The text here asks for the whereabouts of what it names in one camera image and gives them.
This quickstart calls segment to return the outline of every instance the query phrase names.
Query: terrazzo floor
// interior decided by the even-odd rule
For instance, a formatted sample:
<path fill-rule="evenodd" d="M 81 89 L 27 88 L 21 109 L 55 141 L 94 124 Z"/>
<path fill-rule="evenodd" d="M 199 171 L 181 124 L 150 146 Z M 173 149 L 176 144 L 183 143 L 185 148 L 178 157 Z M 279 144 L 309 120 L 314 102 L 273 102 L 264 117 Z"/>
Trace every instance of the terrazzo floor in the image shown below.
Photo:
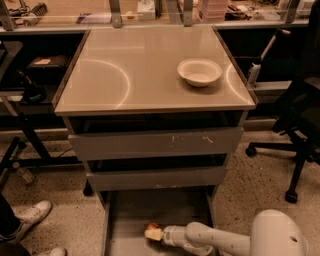
<path fill-rule="evenodd" d="M 9 145 L 10 136 L 0 133 L 0 156 Z M 216 224 L 222 230 L 249 235 L 254 216 L 264 209 L 277 209 L 288 214 L 300 227 L 315 255 L 320 256 L 320 169 L 306 163 L 297 188 L 299 201 L 284 200 L 294 162 L 292 153 L 259 150 L 255 158 L 248 158 L 245 149 L 251 141 L 286 141 L 269 131 L 245 132 L 228 164 L 228 173 L 219 186 L 213 208 Z M 45 141 L 52 156 L 70 149 L 65 140 L 54 136 Z M 25 156 L 34 156 L 29 146 Z M 72 155 L 69 150 L 65 155 Z M 14 211 L 21 212 L 40 200 L 50 200 L 53 209 L 49 216 L 35 226 L 22 244 L 32 255 L 63 246 L 69 256 L 99 256 L 102 248 L 104 209 L 94 194 L 86 197 L 82 191 L 86 177 L 79 166 L 41 167 L 32 172 L 37 180 L 25 186 L 20 177 L 6 172 L 3 195 Z"/>

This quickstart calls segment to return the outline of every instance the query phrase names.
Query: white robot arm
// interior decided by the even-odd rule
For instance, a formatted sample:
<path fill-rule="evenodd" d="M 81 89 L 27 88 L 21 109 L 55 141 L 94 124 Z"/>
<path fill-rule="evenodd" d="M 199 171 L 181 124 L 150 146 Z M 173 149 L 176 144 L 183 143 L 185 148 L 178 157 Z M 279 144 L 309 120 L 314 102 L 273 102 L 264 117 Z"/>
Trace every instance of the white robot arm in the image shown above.
<path fill-rule="evenodd" d="M 282 212 L 265 210 L 252 224 L 251 236 L 210 228 L 198 222 L 145 231 L 153 240 L 181 247 L 199 256 L 215 247 L 233 256 L 312 256 L 308 242 L 294 221 Z"/>

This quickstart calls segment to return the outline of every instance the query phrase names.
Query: office chair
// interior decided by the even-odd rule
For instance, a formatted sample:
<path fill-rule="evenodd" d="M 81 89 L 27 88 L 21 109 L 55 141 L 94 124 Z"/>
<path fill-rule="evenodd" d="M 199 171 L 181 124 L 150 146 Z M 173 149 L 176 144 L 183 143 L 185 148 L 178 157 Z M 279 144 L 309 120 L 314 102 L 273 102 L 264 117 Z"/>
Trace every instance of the office chair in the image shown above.
<path fill-rule="evenodd" d="M 295 191 L 305 161 L 320 165 L 320 0 L 312 6 L 301 66 L 287 91 L 275 102 L 279 119 L 274 132 L 287 134 L 291 143 L 252 142 L 246 154 L 256 148 L 296 152 L 293 176 L 285 200 L 296 203 Z"/>

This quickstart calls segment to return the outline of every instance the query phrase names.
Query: person's foot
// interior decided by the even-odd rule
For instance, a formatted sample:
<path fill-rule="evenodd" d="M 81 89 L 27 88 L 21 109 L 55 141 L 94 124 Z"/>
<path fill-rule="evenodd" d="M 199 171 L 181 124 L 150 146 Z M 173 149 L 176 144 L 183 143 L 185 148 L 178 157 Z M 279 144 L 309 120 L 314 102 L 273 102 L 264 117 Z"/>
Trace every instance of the person's foot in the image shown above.
<path fill-rule="evenodd" d="M 33 205 L 24 213 L 16 214 L 16 217 L 20 219 L 21 224 L 18 230 L 10 236 L 12 239 L 8 242 L 13 244 L 19 243 L 32 226 L 38 224 L 48 216 L 51 208 L 51 202 L 44 200 Z"/>
<path fill-rule="evenodd" d="M 66 249 L 64 249 L 63 247 L 56 247 L 49 252 L 40 253 L 38 256 L 66 256 L 66 255 L 67 255 Z"/>

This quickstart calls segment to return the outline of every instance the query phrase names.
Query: bottom shelf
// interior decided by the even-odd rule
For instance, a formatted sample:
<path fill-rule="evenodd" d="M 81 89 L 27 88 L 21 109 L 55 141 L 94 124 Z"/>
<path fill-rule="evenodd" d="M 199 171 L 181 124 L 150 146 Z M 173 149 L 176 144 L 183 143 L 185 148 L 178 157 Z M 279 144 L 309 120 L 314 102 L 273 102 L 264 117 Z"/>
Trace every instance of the bottom shelf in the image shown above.
<path fill-rule="evenodd" d="M 144 238 L 148 223 L 162 228 L 200 222 L 212 227 L 213 217 L 206 187 L 108 192 L 106 238 L 103 255 L 182 256 L 181 248 Z"/>

